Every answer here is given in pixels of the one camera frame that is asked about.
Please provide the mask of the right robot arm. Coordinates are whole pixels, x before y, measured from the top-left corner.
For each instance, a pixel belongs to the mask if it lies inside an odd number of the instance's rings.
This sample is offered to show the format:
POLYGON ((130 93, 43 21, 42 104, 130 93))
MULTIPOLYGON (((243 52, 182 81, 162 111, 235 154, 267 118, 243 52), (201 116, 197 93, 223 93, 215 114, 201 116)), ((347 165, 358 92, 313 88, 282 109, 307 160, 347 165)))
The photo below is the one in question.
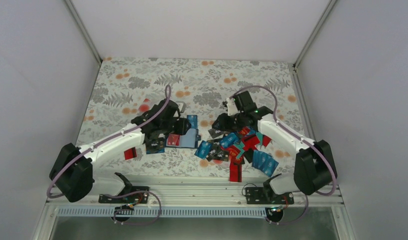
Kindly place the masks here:
POLYGON ((305 195, 320 193, 320 189, 333 184, 327 195, 336 190, 338 173, 329 143, 315 141, 298 133, 277 119, 274 110, 257 107, 247 90, 237 92, 222 102, 226 112, 220 114, 213 126, 221 131, 239 131, 244 127, 269 137, 283 147, 294 159, 291 173, 272 175, 263 184, 263 198, 270 204, 282 194, 301 192, 305 195))

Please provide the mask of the blue card pile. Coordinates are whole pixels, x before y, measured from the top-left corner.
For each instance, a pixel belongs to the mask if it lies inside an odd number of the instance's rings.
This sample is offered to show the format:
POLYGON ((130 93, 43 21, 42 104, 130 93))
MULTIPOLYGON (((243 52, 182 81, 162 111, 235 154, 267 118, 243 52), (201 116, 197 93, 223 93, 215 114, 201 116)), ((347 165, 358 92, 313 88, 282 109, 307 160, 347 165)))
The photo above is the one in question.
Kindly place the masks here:
POLYGON ((202 140, 194 155, 200 159, 205 159, 212 150, 213 144, 211 142, 202 140))
POLYGON ((266 153, 259 150, 254 150, 252 155, 252 164, 251 166, 255 169, 261 170, 263 164, 266 161, 266 153))
POLYGON ((270 155, 265 156, 265 162, 260 169, 266 176, 271 177, 278 167, 279 163, 270 155))

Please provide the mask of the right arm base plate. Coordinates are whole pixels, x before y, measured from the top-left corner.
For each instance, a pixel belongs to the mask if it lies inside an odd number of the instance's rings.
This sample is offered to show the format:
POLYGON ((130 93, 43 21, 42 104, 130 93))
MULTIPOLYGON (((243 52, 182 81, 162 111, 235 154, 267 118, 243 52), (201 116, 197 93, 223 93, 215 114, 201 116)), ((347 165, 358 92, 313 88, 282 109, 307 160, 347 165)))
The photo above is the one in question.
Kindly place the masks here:
POLYGON ((294 195, 291 192, 282 195, 270 195, 263 187, 247 186, 243 194, 248 205, 293 205, 294 195))

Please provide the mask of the red card pile bottom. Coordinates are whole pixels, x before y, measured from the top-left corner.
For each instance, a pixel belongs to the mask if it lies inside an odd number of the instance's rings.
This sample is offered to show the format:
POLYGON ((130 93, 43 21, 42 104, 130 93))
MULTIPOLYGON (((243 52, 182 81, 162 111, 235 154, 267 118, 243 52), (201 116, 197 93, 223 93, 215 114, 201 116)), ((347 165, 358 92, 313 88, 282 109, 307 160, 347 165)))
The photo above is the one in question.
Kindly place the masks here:
POLYGON ((242 182, 242 165, 233 163, 229 165, 229 181, 241 183, 242 182))

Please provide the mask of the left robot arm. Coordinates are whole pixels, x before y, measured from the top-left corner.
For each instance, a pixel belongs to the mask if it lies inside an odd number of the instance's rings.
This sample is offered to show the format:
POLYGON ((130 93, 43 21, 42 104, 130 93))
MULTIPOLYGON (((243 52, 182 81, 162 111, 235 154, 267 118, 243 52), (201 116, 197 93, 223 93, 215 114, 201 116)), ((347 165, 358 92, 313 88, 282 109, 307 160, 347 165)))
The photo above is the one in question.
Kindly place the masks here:
POLYGON ((188 119, 181 117, 185 108, 182 101, 162 100, 107 137, 80 146, 66 144, 49 174, 51 186, 57 187, 60 193, 48 192, 48 198, 65 197, 74 203, 96 194, 126 202, 132 191, 126 178, 118 172, 99 173, 98 167, 142 145, 155 153, 169 134, 185 135, 191 128, 188 119))

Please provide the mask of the aluminium rail frame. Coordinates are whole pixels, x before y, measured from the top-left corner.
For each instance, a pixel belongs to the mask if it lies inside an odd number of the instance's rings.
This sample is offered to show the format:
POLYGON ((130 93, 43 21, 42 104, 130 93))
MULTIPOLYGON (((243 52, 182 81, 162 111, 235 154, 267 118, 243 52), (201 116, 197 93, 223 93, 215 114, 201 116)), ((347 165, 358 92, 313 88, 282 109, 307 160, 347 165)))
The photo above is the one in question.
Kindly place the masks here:
MULTIPOLYGON (((270 207, 271 205, 249 205, 242 189, 246 183, 261 186, 265 178, 245 177, 245 182, 230 182, 222 177, 139 176, 129 180, 139 186, 148 186, 156 194, 163 207, 270 207)), ((294 204, 289 207, 304 207, 303 193, 293 193, 294 204)), ((98 205, 99 195, 87 195, 71 204, 98 205)), ((344 200, 339 187, 331 196, 312 194, 308 196, 310 207, 343 207, 344 200)))

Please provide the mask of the blue card pile centre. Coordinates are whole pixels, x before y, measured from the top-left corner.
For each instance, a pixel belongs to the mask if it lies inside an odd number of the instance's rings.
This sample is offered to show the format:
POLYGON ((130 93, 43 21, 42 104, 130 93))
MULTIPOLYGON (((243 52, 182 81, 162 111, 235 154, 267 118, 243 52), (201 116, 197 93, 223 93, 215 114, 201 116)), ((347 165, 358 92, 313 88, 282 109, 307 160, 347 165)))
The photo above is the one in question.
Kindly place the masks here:
POLYGON ((251 166, 255 169, 261 170, 263 164, 266 161, 266 153, 259 150, 254 150, 252 155, 252 164, 251 166))

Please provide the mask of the blue card pile right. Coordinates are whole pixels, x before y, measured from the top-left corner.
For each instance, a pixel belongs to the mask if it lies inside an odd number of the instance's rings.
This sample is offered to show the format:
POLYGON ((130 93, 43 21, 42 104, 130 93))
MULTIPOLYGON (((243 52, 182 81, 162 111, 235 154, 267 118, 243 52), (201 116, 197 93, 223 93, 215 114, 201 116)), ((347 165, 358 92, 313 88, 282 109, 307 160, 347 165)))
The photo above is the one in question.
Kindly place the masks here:
POLYGON ((270 155, 265 156, 265 162, 260 169, 266 176, 271 177, 278 167, 279 163, 270 155))

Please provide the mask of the navy blue card holder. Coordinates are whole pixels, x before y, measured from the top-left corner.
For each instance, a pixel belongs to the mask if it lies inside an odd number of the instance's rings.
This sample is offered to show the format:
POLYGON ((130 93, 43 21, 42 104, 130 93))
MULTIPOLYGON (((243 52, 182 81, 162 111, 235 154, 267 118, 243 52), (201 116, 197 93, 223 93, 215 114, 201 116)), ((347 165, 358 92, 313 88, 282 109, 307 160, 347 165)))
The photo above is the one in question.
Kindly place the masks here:
POLYGON ((197 149, 200 140, 201 140, 201 136, 199 135, 199 130, 190 128, 189 131, 185 135, 180 136, 179 147, 171 147, 171 148, 197 149))

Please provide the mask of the red card pile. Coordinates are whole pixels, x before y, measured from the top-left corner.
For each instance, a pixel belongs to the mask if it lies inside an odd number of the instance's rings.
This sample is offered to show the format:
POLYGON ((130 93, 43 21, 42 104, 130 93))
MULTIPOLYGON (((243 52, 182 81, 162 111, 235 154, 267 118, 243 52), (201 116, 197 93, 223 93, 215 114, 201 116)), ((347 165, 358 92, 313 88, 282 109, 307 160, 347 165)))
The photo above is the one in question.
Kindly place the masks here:
POLYGON ((229 165, 229 181, 241 183, 242 182, 242 165, 233 163, 229 165))
POLYGON ((242 136, 240 145, 244 151, 256 150, 257 146, 267 147, 272 139, 251 127, 244 127, 239 134, 242 136))

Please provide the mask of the red card pile right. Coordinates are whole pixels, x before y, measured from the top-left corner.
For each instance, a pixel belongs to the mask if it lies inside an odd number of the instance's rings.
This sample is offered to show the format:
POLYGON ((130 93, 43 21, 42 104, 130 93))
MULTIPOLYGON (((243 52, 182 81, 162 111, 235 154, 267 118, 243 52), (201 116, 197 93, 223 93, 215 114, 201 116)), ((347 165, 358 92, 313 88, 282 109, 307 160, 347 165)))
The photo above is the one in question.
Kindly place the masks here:
POLYGON ((251 127, 244 127, 239 134, 242 136, 240 145, 244 151, 256 150, 257 146, 267 147, 272 139, 251 127))

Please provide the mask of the black visa card pile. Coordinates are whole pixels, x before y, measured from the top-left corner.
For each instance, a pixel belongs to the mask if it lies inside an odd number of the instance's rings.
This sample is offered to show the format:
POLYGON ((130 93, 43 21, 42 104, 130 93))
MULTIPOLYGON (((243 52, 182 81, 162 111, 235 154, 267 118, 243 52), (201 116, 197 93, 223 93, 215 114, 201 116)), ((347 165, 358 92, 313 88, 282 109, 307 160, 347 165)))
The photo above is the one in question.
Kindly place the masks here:
POLYGON ((229 161, 229 152, 225 151, 221 148, 218 149, 212 149, 210 152, 206 155, 207 161, 223 161, 223 162, 228 162, 229 161))

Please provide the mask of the lone blue credit card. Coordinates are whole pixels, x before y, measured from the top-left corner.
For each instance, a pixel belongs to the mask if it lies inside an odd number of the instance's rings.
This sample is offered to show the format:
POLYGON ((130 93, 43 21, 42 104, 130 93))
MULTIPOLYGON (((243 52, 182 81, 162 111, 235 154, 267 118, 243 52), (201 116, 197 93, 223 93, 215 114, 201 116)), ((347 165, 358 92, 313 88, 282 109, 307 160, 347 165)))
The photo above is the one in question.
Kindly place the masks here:
POLYGON ((198 129, 198 116, 195 114, 189 114, 186 116, 187 120, 191 125, 191 129, 198 129))

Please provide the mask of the black visa card left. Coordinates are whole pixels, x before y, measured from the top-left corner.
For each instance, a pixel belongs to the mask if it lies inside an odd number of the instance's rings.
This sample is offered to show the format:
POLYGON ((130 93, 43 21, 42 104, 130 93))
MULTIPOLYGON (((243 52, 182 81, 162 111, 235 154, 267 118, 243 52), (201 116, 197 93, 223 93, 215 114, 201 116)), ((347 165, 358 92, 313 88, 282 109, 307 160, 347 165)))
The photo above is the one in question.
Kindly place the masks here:
POLYGON ((160 151, 165 147, 165 140, 163 138, 154 139, 145 144, 148 151, 160 151))

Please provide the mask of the blue card under black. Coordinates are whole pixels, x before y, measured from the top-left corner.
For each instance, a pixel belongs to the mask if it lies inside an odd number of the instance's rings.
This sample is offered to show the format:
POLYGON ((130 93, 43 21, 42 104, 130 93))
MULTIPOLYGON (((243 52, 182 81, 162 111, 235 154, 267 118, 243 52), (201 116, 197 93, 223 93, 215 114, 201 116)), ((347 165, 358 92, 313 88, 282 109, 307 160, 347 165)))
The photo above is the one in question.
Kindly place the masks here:
POLYGON ((146 154, 147 155, 152 155, 152 154, 160 154, 160 153, 164 153, 165 152, 165 148, 160 148, 160 149, 146 149, 146 154))

